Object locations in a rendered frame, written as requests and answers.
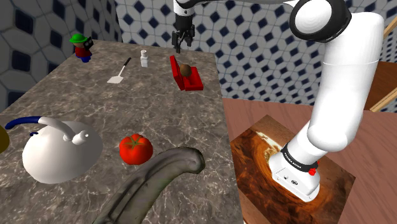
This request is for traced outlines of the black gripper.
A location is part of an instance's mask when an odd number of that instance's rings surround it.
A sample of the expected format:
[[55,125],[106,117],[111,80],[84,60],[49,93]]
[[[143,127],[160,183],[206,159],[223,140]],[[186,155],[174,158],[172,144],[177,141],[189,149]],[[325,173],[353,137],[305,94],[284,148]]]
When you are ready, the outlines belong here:
[[193,25],[193,15],[178,15],[176,14],[176,31],[172,32],[172,45],[176,53],[180,53],[180,38],[185,35],[187,46],[192,45],[195,37],[195,26]]

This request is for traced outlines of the red open box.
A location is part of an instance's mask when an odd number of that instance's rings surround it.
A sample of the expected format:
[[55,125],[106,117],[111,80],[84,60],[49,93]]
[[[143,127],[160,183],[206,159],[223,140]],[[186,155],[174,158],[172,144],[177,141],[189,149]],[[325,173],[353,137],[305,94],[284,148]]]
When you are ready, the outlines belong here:
[[182,76],[179,70],[179,64],[175,56],[170,56],[172,75],[180,90],[196,91],[203,90],[204,86],[196,67],[191,67],[192,74],[189,77]]

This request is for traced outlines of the toy figure with green hat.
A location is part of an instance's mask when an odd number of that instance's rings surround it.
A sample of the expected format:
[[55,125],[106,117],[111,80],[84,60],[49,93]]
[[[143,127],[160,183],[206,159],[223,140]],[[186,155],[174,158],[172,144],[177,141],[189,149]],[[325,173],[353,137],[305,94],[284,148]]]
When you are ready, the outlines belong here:
[[73,34],[69,41],[74,45],[75,56],[83,63],[89,62],[92,56],[90,48],[94,45],[92,38],[87,38],[82,34]]

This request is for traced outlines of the red tomato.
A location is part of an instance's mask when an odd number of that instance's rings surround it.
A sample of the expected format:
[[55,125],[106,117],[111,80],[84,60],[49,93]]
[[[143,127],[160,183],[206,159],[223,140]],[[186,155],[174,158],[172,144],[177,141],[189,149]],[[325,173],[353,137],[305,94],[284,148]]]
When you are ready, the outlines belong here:
[[129,165],[141,165],[153,155],[153,146],[140,134],[127,136],[119,144],[121,159]]

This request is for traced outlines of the grey curved faucet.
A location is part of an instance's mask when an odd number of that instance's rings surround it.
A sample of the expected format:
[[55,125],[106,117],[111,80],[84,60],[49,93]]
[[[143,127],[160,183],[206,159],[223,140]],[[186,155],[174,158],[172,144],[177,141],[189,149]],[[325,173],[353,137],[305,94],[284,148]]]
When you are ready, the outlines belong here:
[[149,159],[116,191],[92,224],[141,224],[162,190],[183,173],[205,168],[195,148],[165,150]]

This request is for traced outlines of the brown patterned robot stand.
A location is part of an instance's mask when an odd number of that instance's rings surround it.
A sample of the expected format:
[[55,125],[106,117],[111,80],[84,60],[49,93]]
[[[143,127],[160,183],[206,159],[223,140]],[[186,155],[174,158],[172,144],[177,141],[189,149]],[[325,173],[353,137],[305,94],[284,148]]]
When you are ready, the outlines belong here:
[[267,115],[230,143],[247,224],[338,224],[356,178],[328,157],[319,161],[320,189],[311,202],[272,179],[268,160],[293,136]]

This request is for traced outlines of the dark yellow round object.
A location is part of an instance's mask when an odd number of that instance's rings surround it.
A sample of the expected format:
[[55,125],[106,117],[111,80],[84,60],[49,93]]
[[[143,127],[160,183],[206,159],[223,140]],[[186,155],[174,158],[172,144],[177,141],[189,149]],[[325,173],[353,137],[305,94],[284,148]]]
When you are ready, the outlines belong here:
[[10,145],[10,137],[7,131],[0,126],[0,154],[4,152]]

